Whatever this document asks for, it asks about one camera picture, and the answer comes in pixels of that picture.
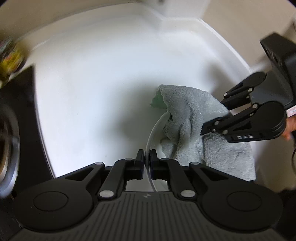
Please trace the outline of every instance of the cable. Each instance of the cable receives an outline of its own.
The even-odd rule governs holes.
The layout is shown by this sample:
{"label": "cable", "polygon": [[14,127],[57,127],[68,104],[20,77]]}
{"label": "cable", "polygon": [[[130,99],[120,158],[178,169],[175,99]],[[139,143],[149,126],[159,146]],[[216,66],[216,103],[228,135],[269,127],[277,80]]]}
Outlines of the cable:
{"label": "cable", "polygon": [[294,172],[294,174],[296,176],[296,166],[295,166],[295,162],[294,162],[294,155],[295,155],[295,153],[296,153],[296,147],[295,147],[295,149],[293,151],[292,159],[291,159],[292,169],[293,169],[293,172]]}

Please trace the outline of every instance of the blurry object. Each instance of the blurry object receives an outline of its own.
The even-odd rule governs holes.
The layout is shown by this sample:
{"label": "blurry object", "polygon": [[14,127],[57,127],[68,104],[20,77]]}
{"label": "blurry object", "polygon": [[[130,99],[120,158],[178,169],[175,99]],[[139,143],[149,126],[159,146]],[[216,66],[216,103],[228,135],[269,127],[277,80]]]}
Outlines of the blurry object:
{"label": "blurry object", "polygon": [[296,7],[296,0],[289,0],[290,3],[292,3]]}
{"label": "blurry object", "polygon": [[9,75],[2,69],[0,65],[0,88],[2,87],[3,83],[6,82],[9,78]]}
{"label": "blurry object", "polygon": [[25,64],[22,50],[14,43],[11,37],[0,42],[0,66],[6,75],[20,70]]}
{"label": "blurry object", "polygon": [[15,186],[20,158],[20,132],[16,114],[6,104],[0,105],[0,160],[3,179],[0,181],[0,199],[7,198]]}
{"label": "blurry object", "polygon": [[0,0],[0,6],[5,3],[6,0]]}
{"label": "blurry object", "polygon": [[[5,128],[2,127],[4,123],[9,127],[7,133],[2,135],[2,140],[9,144],[9,152],[6,152],[9,161],[5,178],[0,182],[0,199],[5,195],[2,192],[4,190],[2,183],[6,180],[6,187],[8,185],[12,187],[16,178],[13,175],[15,173],[13,170],[16,169],[13,169],[12,164],[16,167],[17,158],[15,157],[17,155],[13,156],[13,152],[19,151],[19,167],[13,187],[13,196],[18,195],[26,188],[52,179],[46,150],[39,133],[34,83],[34,68],[31,66],[0,89],[0,134],[6,133]],[[4,143],[1,145],[0,142],[0,150],[4,150]],[[2,157],[5,156],[0,152],[0,160]]]}

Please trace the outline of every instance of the white sink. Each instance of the white sink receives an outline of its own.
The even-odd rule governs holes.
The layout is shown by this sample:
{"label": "white sink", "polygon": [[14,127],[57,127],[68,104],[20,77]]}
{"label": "white sink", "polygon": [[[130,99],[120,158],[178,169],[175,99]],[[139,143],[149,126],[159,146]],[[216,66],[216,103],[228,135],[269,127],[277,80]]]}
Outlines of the white sink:
{"label": "white sink", "polygon": [[[134,13],[124,14],[127,5]],[[120,7],[121,17],[114,17]],[[135,158],[164,113],[149,105],[160,84],[195,87],[221,99],[250,74],[201,20],[163,18],[134,3],[68,21],[93,11],[108,17],[59,30],[27,62],[36,66],[40,125],[56,177],[98,161],[108,166]]]}

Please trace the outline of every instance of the green sponge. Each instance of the green sponge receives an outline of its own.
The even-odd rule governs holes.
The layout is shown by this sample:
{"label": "green sponge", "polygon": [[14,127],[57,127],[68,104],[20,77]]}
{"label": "green sponge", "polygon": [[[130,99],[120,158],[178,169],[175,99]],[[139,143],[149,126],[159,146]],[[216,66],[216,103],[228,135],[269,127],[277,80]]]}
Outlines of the green sponge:
{"label": "green sponge", "polygon": [[150,104],[153,108],[166,109],[166,104],[163,101],[163,96],[160,91],[156,91],[155,97],[152,99],[152,103]]}

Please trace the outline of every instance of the ridged black surface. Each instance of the ridged black surface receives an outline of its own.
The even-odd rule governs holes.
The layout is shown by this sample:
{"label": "ridged black surface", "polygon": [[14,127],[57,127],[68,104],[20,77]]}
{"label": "ridged black surface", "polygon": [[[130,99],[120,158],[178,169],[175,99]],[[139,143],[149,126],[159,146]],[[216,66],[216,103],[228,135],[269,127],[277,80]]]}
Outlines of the ridged black surface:
{"label": "ridged black surface", "polygon": [[56,233],[22,229],[11,241],[280,241],[272,229],[254,234],[223,230],[208,221],[193,202],[180,201],[171,192],[123,192],[100,202],[81,224]]}

